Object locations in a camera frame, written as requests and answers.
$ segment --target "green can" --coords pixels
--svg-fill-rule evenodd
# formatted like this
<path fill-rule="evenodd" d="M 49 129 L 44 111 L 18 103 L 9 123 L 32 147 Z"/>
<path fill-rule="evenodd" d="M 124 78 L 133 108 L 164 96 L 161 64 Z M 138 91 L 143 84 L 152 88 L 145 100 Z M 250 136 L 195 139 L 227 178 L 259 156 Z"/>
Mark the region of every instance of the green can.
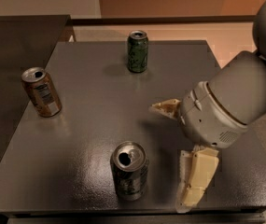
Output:
<path fill-rule="evenodd" d="M 148 38 L 146 32 L 133 31 L 127 39 L 128 69 L 141 73 L 147 69 Z"/>

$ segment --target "silver can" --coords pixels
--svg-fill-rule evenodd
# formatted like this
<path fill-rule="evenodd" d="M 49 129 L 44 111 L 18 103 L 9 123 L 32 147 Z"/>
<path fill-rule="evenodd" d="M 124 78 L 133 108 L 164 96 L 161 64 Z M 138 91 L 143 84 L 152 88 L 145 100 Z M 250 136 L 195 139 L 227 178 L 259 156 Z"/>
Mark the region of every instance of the silver can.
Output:
<path fill-rule="evenodd" d="M 111 157 L 111 168 L 115 191 L 121 198 L 134 201 L 147 188 L 149 159 L 144 149 L 137 143 L 121 143 Z"/>
<path fill-rule="evenodd" d="M 21 83 L 39 116 L 51 117 L 62 109 L 51 77 L 43 68 L 26 70 L 21 75 Z"/>

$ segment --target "soda can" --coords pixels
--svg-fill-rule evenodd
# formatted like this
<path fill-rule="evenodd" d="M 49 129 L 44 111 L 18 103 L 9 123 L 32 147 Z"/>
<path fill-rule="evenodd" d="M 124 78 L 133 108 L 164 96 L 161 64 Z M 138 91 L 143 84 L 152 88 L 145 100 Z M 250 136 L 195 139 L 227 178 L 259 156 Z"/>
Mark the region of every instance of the soda can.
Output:
<path fill-rule="evenodd" d="M 21 75 L 21 83 L 39 116 L 51 117 L 62 109 L 51 77 L 43 68 L 26 70 Z"/>
<path fill-rule="evenodd" d="M 147 69 L 148 38 L 146 32 L 133 31 L 128 40 L 128 69 L 141 73 Z"/>
<path fill-rule="evenodd" d="M 137 143 L 121 143 L 111 157 L 115 191 L 127 201 L 139 199 L 147 188 L 149 159 Z"/>

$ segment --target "can opening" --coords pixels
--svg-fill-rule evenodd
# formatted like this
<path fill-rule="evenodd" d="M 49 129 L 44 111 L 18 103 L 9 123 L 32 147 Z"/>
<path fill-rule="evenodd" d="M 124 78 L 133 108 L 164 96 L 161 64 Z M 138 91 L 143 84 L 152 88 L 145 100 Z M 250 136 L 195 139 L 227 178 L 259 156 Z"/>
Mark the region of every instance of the can opening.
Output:
<path fill-rule="evenodd" d="M 140 37 L 142 37 L 143 34 L 142 33 L 135 33 L 134 35 L 135 35 L 135 37 L 140 38 Z"/>
<path fill-rule="evenodd" d="M 124 166 L 128 166 L 131 164 L 131 159 L 127 153 L 120 153 L 119 154 L 119 161 Z"/>
<path fill-rule="evenodd" d="M 43 73 L 41 71 L 35 72 L 35 77 L 36 78 L 40 78 L 40 77 L 42 77 L 42 75 L 43 75 Z"/>

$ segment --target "table surface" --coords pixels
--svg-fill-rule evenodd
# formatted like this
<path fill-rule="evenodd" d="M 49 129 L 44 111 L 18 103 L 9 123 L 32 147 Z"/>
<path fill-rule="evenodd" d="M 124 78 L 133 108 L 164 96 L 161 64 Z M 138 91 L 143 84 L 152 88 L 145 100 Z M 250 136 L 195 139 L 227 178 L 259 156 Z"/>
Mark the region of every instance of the table surface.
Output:
<path fill-rule="evenodd" d="M 0 212 L 173 213 L 179 150 L 191 150 L 178 124 L 149 113 L 219 71 L 205 41 L 149 45 L 148 70 L 126 68 L 125 42 L 58 43 L 47 70 L 62 111 L 40 118 L 30 103 L 0 163 Z M 109 159 L 119 143 L 141 144 L 150 159 L 148 189 L 125 202 Z M 266 207 L 266 155 L 252 129 L 221 152 L 195 210 Z"/>
<path fill-rule="evenodd" d="M 68 15 L 0 17 L 0 161 L 28 104 L 21 72 L 46 66 Z"/>

